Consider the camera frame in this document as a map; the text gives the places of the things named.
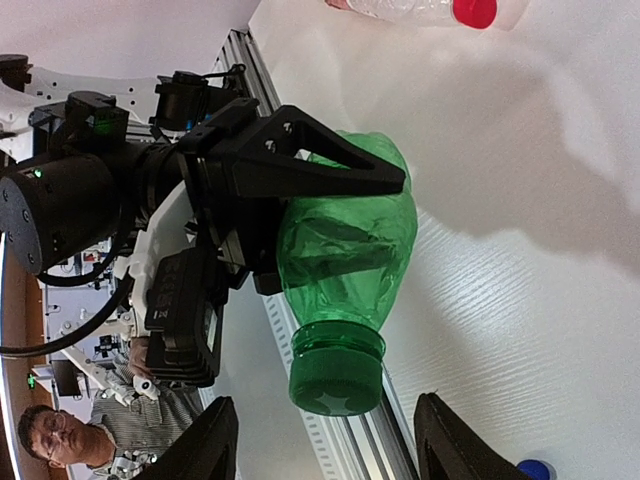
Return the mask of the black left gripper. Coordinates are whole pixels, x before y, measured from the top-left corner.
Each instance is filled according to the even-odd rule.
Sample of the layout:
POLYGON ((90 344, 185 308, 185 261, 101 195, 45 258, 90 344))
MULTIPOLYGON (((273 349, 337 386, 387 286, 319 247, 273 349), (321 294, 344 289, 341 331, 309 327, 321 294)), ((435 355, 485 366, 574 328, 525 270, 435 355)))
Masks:
MULTIPOLYGON (((255 99, 235 99, 195 126, 178 142, 179 165, 197 243, 214 250, 228 286, 238 290, 252 278, 258 294, 275 295, 282 291, 275 243, 283 206, 270 197, 397 194, 405 172, 297 107, 285 105, 260 117, 258 105, 255 99)), ((289 255, 287 286, 376 270, 394 258, 391 247, 375 245, 289 255)))

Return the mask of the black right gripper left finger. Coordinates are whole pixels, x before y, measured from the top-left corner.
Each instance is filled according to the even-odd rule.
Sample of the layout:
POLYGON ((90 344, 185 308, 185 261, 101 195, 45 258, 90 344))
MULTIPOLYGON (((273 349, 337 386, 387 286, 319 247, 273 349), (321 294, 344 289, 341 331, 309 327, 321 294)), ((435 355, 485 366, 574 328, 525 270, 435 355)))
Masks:
POLYGON ((216 398, 139 480, 233 480, 239 420, 229 396, 216 398))

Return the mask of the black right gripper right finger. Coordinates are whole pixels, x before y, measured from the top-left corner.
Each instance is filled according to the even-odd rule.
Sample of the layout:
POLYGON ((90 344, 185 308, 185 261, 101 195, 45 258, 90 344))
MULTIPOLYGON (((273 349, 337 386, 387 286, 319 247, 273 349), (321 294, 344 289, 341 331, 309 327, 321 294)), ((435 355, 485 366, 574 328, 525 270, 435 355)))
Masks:
POLYGON ((529 479, 484 442, 435 392, 419 396, 414 433, 421 479, 529 479))

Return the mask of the green plastic bottle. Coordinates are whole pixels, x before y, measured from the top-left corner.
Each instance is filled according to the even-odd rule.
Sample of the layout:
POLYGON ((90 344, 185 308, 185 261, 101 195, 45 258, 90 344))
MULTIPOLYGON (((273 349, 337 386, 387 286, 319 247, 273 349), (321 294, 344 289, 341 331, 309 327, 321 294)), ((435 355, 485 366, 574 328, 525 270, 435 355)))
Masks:
POLYGON ((297 323, 289 396, 300 409, 348 417, 376 408, 385 341, 417 236, 411 179, 380 196, 294 198, 277 243, 283 293, 297 323))

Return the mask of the blue Pepsi bottle cap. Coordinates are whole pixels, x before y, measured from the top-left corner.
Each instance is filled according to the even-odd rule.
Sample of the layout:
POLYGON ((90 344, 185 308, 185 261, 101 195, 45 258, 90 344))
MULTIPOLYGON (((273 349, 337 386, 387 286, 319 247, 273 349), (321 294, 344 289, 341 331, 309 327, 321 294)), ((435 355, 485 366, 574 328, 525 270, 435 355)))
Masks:
POLYGON ((556 480, 557 473, 553 466, 540 459, 528 458, 516 464, 516 468, 533 480, 556 480))

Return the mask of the clear bottle red label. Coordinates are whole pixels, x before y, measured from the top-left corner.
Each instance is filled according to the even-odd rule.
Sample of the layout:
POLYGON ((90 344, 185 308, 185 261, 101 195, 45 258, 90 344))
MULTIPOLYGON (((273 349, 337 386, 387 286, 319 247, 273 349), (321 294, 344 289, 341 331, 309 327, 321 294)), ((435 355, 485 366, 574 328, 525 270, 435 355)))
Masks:
POLYGON ((328 0, 331 8, 394 24, 461 26, 473 30, 512 30, 531 4, 528 0, 328 0))

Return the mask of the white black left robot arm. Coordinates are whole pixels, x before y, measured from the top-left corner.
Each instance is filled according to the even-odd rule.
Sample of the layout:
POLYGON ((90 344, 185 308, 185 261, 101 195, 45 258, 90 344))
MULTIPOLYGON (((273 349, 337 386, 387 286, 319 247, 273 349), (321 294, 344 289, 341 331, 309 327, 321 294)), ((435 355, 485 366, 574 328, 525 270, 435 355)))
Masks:
POLYGON ((114 255, 130 254, 133 234, 184 186, 176 227, 217 250, 231 288, 253 277, 269 295, 280 291, 275 243, 289 200, 400 192, 399 167, 300 109, 261 115, 245 71, 161 77, 150 143, 128 139, 129 114, 111 95, 74 91, 35 107, 35 154, 1 176, 1 229, 19 263, 49 285, 89 283, 92 274, 50 269, 105 238, 114 255))

